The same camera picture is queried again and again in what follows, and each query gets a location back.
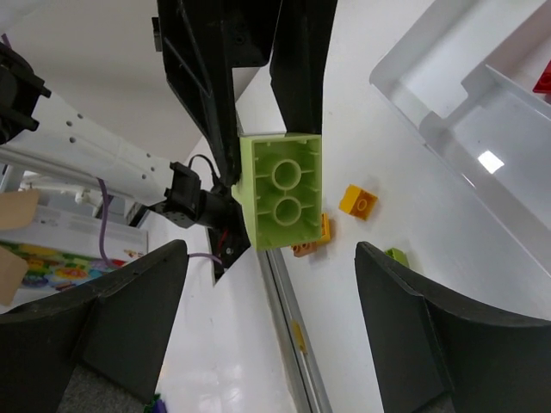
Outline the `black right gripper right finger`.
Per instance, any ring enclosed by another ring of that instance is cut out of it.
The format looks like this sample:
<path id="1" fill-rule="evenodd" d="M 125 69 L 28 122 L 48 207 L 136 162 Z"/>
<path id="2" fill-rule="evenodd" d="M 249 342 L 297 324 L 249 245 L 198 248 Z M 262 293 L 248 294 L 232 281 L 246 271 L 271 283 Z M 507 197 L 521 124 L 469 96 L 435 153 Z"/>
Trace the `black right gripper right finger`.
<path id="1" fill-rule="evenodd" d="M 356 246 L 356 284 L 386 412 L 548 412 L 550 322 L 483 304 Z"/>

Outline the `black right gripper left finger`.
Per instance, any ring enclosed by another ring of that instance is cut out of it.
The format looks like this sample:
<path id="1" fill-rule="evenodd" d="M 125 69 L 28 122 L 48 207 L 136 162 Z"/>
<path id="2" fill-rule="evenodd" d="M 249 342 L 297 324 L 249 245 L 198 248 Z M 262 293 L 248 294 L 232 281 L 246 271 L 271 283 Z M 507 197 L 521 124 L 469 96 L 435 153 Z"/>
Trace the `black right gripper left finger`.
<path id="1" fill-rule="evenodd" d="M 3 412 L 141 412 L 155 394 L 188 269 L 171 241 L 1 316 Z"/>

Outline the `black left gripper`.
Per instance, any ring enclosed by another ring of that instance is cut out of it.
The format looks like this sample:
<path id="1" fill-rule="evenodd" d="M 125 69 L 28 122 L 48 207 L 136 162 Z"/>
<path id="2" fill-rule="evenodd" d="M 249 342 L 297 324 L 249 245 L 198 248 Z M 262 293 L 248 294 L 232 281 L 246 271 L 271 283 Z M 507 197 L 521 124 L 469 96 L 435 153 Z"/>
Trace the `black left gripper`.
<path id="1" fill-rule="evenodd" d="M 287 131 L 322 133 L 336 8 L 336 0 L 157 2 L 154 38 L 167 83 L 207 139 L 225 185 L 240 174 L 232 70 L 266 65 L 274 42 L 270 85 Z"/>

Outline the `dark green lego brick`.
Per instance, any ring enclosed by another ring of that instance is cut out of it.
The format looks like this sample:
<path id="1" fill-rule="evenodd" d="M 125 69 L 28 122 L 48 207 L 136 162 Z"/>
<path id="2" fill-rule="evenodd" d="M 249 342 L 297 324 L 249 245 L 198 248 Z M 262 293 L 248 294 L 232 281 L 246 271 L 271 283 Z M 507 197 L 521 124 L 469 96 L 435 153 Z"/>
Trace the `dark green lego brick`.
<path id="1" fill-rule="evenodd" d="M 396 262 L 399 262 L 404 267 L 407 267 L 407 268 L 410 267 L 408 257 L 404 251 L 392 247 L 388 250 L 385 250 L 385 254 L 393 258 Z"/>

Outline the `pale green large lego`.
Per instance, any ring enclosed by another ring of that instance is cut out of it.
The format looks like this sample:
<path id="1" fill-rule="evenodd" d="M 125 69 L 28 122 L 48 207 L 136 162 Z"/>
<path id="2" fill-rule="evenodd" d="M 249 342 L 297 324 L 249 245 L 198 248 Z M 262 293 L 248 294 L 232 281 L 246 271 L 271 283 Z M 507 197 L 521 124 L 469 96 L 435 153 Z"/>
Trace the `pale green large lego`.
<path id="1" fill-rule="evenodd" d="M 319 134 L 277 133 L 239 138 L 241 175 L 232 196 L 241 205 L 255 250 L 305 241 L 318 232 L 322 209 Z"/>

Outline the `orange yellow lego cross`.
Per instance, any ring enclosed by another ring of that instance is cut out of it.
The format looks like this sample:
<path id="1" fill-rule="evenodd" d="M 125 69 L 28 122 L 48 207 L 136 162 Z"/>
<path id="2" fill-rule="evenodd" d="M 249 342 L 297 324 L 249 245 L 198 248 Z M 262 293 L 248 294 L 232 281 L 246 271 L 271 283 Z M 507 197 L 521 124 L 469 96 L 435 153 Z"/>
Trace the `orange yellow lego cross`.
<path id="1" fill-rule="evenodd" d="M 305 241 L 292 244 L 290 249 L 296 258 L 309 256 L 318 251 L 319 247 L 327 245 L 332 240 L 331 219 L 327 212 L 321 213 L 320 227 L 317 233 Z"/>

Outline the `small yellow lego brick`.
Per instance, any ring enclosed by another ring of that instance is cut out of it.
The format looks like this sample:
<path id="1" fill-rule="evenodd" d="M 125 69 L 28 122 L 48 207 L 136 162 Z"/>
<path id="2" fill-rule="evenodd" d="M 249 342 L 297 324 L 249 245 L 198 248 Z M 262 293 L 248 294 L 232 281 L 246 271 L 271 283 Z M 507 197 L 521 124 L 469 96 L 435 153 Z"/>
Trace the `small yellow lego brick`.
<path id="1" fill-rule="evenodd" d="M 376 195 L 350 184 L 346 188 L 338 208 L 352 217 L 367 220 L 377 201 L 378 197 Z"/>

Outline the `red lego with green top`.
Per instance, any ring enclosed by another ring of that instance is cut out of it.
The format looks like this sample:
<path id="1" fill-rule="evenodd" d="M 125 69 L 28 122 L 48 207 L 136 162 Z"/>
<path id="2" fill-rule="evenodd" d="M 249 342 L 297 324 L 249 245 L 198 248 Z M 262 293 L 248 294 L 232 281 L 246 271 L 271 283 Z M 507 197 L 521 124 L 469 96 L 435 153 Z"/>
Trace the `red lego with green top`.
<path id="1" fill-rule="evenodd" d="M 543 70 L 542 74 L 536 81 L 536 84 L 532 88 L 532 92 L 535 94 L 550 96 L 551 94 L 551 62 L 548 62 L 547 66 Z"/>

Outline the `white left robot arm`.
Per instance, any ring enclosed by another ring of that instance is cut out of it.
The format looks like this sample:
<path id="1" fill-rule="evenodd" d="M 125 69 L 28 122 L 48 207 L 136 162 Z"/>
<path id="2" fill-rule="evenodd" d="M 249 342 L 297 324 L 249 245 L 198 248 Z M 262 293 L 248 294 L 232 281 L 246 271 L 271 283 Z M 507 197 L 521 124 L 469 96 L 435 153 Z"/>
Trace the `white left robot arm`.
<path id="1" fill-rule="evenodd" d="M 241 177 L 232 70 L 268 65 L 287 130 L 322 129 L 323 78 L 333 1 L 160 1 L 153 20 L 167 83 L 206 138 L 220 171 L 199 176 L 84 118 L 30 64 L 1 49 L 1 147 L 104 180 L 182 227 L 224 229 L 241 212 L 229 189 Z"/>

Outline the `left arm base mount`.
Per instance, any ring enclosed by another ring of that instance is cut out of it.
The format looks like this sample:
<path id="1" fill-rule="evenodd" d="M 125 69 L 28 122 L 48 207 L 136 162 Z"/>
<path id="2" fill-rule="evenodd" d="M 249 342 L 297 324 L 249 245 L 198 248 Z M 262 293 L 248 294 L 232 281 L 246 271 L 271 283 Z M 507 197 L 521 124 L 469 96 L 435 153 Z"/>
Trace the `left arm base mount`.
<path id="1" fill-rule="evenodd" d="M 221 263 L 214 264 L 214 283 L 251 247 L 241 206 L 236 204 L 236 212 L 222 229 L 207 229 L 211 253 Z"/>

